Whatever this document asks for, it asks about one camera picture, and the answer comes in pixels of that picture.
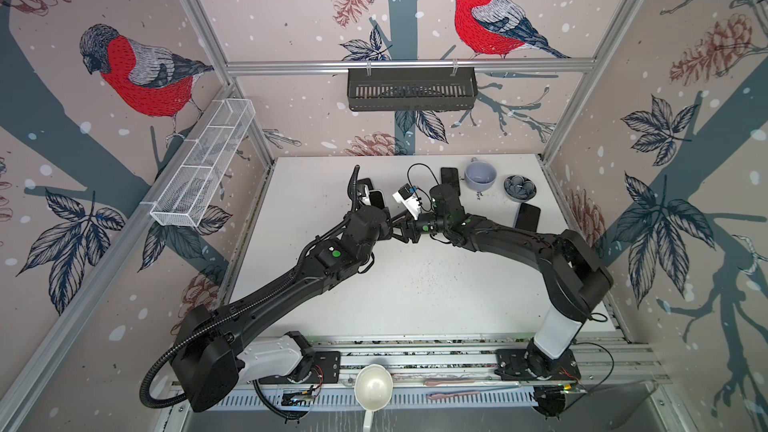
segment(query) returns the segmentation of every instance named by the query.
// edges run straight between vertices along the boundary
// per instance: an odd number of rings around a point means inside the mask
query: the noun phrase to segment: bird wing
[[[472,16],[490,32],[504,34],[525,19],[525,11],[511,0],[491,0],[473,7]]]
[[[165,47],[146,46],[128,39],[136,56],[136,65],[128,74],[128,79],[135,85],[150,89],[159,89],[171,84],[174,77],[173,53]]]

